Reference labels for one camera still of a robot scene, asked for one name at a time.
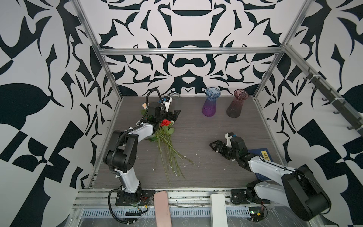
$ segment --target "gray wood surface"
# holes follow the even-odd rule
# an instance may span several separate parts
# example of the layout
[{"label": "gray wood surface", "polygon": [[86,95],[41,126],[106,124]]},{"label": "gray wood surface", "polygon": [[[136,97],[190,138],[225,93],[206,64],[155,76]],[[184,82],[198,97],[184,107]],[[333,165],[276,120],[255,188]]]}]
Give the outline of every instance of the gray wood surface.
[{"label": "gray wood surface", "polygon": [[[156,97],[149,98],[149,102],[156,100]],[[206,117],[201,112],[205,97],[181,97],[173,101],[171,108],[181,110],[174,125],[175,132],[172,134],[174,148],[191,159],[194,165],[179,159],[178,164],[185,179],[170,173],[170,186],[157,144],[143,140],[138,144],[134,165],[142,187],[244,187],[254,181],[254,173],[244,170],[236,161],[228,161],[209,147],[209,144],[216,140],[225,141],[224,135],[229,132],[241,136],[248,149],[267,148],[273,160],[280,163],[252,98],[244,102],[241,115],[235,119],[226,114],[232,100],[233,97],[219,97],[217,112],[212,117]],[[126,130],[134,126],[142,116],[140,110],[144,102],[144,97],[124,97],[114,130]],[[120,181],[102,163],[94,188],[113,189],[119,186]]]}]

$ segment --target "glass vase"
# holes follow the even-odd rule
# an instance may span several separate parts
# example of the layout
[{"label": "glass vase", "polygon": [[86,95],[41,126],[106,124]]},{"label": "glass vase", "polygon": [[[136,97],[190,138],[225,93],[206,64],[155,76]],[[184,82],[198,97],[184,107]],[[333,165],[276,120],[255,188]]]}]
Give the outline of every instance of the glass vase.
[{"label": "glass vase", "polygon": [[241,115],[243,101],[248,98],[248,93],[245,90],[237,89],[234,91],[234,99],[227,109],[227,115],[232,118],[237,118]]},{"label": "glass vase", "polygon": [[217,98],[221,95],[221,91],[218,88],[208,88],[205,90],[205,94],[207,99],[204,102],[202,113],[207,117],[211,117],[216,114]]}]

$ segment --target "red flower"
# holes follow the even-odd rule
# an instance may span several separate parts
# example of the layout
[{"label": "red flower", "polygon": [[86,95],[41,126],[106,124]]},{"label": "red flower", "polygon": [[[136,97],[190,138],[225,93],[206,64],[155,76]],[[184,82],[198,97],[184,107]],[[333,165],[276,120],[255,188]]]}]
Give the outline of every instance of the red flower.
[{"label": "red flower", "polygon": [[163,127],[164,125],[170,125],[170,121],[168,121],[168,120],[166,120],[166,119],[164,119],[162,122],[161,122],[161,124],[160,124],[160,127]]}]

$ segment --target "plastic sheet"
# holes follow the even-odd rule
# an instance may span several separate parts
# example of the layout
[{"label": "plastic sheet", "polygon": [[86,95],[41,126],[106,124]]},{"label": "plastic sheet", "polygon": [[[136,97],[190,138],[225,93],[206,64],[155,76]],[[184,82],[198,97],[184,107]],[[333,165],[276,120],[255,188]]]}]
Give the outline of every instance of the plastic sheet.
[{"label": "plastic sheet", "polygon": [[[266,206],[268,209],[268,215],[265,219],[258,223],[254,223],[249,221],[247,218],[241,218],[237,216],[228,216],[228,226],[229,227],[308,227],[310,226],[309,222],[302,221],[299,219],[290,208],[281,206],[281,205],[268,205]],[[172,217],[172,226],[173,227],[210,227],[211,226],[211,217],[188,217],[188,218],[173,218]],[[79,227],[125,227],[125,226],[134,226],[134,227],[156,227],[155,217],[140,217],[134,224],[126,225],[118,223],[115,219],[110,216],[107,217],[82,217]]]}]

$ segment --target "wall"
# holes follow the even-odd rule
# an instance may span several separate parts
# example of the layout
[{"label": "wall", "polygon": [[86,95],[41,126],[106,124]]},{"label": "wall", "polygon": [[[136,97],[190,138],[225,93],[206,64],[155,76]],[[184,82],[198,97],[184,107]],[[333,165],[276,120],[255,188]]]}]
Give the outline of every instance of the wall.
[{"label": "wall", "polygon": [[[303,0],[80,0],[102,48],[280,46]],[[273,54],[108,56],[123,95],[256,90]]]},{"label": "wall", "polygon": [[117,97],[68,0],[0,7],[1,226],[62,226]]},{"label": "wall", "polygon": [[[317,0],[291,42],[361,113],[362,9],[359,0]],[[263,114],[288,165],[307,165],[330,197],[325,223],[363,224],[363,138],[304,77],[284,55],[258,98]]]}]

